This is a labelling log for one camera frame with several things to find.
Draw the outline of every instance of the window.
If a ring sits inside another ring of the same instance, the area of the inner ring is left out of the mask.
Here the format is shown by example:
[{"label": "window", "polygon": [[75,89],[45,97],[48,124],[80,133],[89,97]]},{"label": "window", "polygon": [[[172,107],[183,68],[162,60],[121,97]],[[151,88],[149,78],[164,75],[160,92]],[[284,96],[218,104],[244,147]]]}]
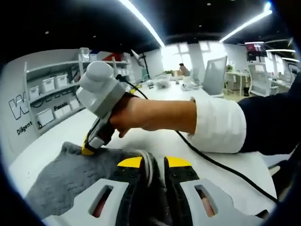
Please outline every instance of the window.
[{"label": "window", "polygon": [[208,60],[218,59],[227,55],[222,43],[216,41],[201,41],[199,45],[202,50],[205,68],[207,68]]},{"label": "window", "polygon": [[187,43],[180,43],[161,48],[162,64],[164,71],[178,70],[183,63],[188,70],[192,69],[191,58]]},{"label": "window", "polygon": [[284,63],[281,56],[275,55],[277,72],[284,74]]},{"label": "window", "polygon": [[273,54],[270,53],[270,52],[267,52],[267,55],[268,55],[268,57],[264,58],[265,66],[267,68],[267,72],[275,73]]}]

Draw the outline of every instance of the white wall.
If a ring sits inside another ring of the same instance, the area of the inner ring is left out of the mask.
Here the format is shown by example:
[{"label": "white wall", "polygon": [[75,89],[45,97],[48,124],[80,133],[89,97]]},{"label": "white wall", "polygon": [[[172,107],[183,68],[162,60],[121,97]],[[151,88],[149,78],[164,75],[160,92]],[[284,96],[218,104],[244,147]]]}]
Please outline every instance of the white wall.
[{"label": "white wall", "polygon": [[[17,129],[30,123],[27,105],[21,97],[24,94],[24,64],[28,69],[76,59],[77,49],[58,49],[29,54],[15,59],[5,65],[0,75],[0,139],[4,160],[10,164],[35,139],[37,135],[33,126],[26,132],[17,134]],[[11,109],[9,102],[15,100],[17,110]]]},{"label": "white wall", "polygon": [[[221,44],[222,49],[219,51],[218,49],[215,49],[215,58],[219,58],[222,56],[219,56],[219,53],[225,52],[225,55],[228,56],[228,61],[234,61],[235,62],[235,69],[240,70],[243,72],[245,69],[247,69],[247,60],[246,60],[246,48],[244,46],[238,46],[238,45],[232,45],[232,44]],[[189,44],[189,55],[191,58],[192,63],[192,69],[193,74],[197,74],[199,76],[200,81],[203,81],[206,66],[204,63],[204,54],[208,51],[202,51],[200,48],[199,43],[195,44]],[[160,74],[164,71],[163,69],[163,63],[162,63],[162,55],[161,55],[161,49],[156,49],[150,52],[146,52],[146,62],[148,65],[148,69],[150,72],[150,75],[156,75]],[[135,78],[137,80],[141,79],[141,68],[133,63],[133,71]]]}]

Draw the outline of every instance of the hand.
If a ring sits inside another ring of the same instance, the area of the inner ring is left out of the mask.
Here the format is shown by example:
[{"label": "hand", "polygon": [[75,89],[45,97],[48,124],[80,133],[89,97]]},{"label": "hand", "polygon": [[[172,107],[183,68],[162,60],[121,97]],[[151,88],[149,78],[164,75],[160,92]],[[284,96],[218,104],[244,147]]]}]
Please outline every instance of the hand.
[{"label": "hand", "polygon": [[131,128],[148,129],[149,100],[138,97],[122,97],[112,111],[110,123],[122,138]]}]

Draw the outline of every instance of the black cable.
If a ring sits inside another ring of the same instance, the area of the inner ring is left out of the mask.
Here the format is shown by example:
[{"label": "black cable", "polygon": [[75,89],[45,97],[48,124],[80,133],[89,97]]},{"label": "black cable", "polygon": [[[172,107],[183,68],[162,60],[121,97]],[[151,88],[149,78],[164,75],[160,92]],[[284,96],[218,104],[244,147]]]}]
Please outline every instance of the black cable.
[{"label": "black cable", "polygon": [[[129,84],[131,87],[133,87],[135,90],[137,90],[138,92],[140,92],[145,99],[148,99],[136,86],[134,86],[132,83],[123,80],[123,82],[126,82],[127,84]],[[176,133],[180,136],[180,138],[182,138],[182,140],[188,145],[188,147],[191,148],[191,150],[193,150],[195,153],[197,153],[198,155],[200,155],[201,157],[203,157],[205,160],[211,162],[212,164],[221,167],[224,170],[227,170],[233,174],[235,174],[236,176],[239,176],[240,178],[242,178],[245,182],[247,182],[249,185],[251,185],[253,188],[255,188],[258,192],[260,192],[261,194],[263,194],[264,196],[266,196],[267,198],[269,198],[270,200],[272,200],[275,203],[279,203],[278,199],[276,199],[275,197],[273,197],[272,195],[270,195],[269,193],[267,193],[266,191],[264,191],[261,187],[259,187],[257,184],[255,184],[252,180],[250,180],[248,177],[246,177],[244,174],[228,167],[225,166],[215,160],[213,160],[212,158],[208,157],[207,155],[205,155],[204,153],[200,152],[196,147],[194,147],[191,143],[188,142],[188,140],[186,140],[185,137],[183,137],[183,135],[179,132],[176,131]]]}]

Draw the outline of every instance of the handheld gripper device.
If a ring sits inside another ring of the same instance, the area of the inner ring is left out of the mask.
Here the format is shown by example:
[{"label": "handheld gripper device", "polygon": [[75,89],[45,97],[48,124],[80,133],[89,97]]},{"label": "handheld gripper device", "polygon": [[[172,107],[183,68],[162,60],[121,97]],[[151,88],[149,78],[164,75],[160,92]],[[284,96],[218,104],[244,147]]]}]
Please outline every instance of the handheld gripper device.
[{"label": "handheld gripper device", "polygon": [[76,91],[79,101],[97,116],[82,147],[82,154],[92,155],[102,145],[107,145],[114,133],[109,118],[114,106],[126,93],[122,84],[113,77],[113,68],[103,61],[88,65]]}]

